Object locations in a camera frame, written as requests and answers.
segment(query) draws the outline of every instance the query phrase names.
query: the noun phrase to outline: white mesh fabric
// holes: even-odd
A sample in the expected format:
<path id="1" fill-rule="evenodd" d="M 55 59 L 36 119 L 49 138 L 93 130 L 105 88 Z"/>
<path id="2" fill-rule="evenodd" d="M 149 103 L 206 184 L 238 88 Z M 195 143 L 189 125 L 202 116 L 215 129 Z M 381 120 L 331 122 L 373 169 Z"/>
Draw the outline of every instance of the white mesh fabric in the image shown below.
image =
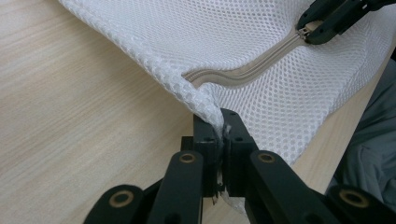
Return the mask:
<path id="1" fill-rule="evenodd" d="M 298 47 L 247 85 L 196 90 L 182 74 L 251 62 L 287 35 L 313 1 L 60 2 L 219 132 L 219 108 L 232 109 L 260 149 L 275 151 L 288 164 L 323 120 L 371 79 L 396 35 L 396 6 L 384 7 L 325 45 Z"/>

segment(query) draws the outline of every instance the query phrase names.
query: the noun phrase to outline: mesh laundry bag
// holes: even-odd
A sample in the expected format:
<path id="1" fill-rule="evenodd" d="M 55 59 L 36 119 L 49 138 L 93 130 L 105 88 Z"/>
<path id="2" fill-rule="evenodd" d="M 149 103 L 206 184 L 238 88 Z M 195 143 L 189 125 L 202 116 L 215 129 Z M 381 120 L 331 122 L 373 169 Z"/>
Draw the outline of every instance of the mesh laundry bag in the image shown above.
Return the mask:
<path id="1" fill-rule="evenodd" d="M 183 74 L 230 70 L 253 61 L 288 34 L 313 1 L 60 2 L 219 133 L 219 109 L 234 110 L 259 148 L 278 153 L 288 164 L 323 120 L 371 79 L 396 35 L 396 7 L 384 7 L 327 44 L 292 50 L 247 84 L 205 83 L 195 89 Z"/>

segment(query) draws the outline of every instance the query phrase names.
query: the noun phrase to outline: zipper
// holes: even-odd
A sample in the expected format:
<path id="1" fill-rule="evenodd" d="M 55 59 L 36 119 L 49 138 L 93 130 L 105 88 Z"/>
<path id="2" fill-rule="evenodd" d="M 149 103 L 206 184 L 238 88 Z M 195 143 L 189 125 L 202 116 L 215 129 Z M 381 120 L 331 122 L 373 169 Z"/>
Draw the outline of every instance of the zipper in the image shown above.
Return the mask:
<path id="1" fill-rule="evenodd" d="M 238 86 L 255 79 L 263 74 L 271 65 L 283 58 L 293 49 L 307 45 L 306 37 L 309 36 L 319 25 L 320 21 L 308 23 L 305 28 L 291 32 L 280 42 L 264 52 L 253 62 L 233 70 L 202 69 L 182 75 L 195 88 L 206 82 L 220 84 L 221 86 Z"/>

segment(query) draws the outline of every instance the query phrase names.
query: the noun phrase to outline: wood grain surface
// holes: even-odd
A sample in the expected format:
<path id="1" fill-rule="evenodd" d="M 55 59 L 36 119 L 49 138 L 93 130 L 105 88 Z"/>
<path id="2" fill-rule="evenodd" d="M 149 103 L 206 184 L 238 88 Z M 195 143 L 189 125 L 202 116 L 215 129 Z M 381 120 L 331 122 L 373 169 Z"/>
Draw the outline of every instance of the wood grain surface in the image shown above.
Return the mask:
<path id="1" fill-rule="evenodd" d="M 309 186 L 326 189 L 375 83 L 295 164 Z M 162 178 L 191 128 L 184 105 L 57 1 L 0 2 L 0 223 L 81 223 L 107 189 Z M 203 223 L 248 220 L 205 200 Z"/>

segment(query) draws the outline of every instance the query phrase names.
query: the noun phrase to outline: gray fabric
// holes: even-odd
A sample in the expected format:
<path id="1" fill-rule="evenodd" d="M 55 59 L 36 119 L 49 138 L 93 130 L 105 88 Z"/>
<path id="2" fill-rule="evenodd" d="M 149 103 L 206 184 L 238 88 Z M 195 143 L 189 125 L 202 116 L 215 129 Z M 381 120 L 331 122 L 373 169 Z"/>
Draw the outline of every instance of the gray fabric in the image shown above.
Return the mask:
<path id="1" fill-rule="evenodd" d="M 396 212 L 396 62 L 389 61 L 336 173 Z"/>

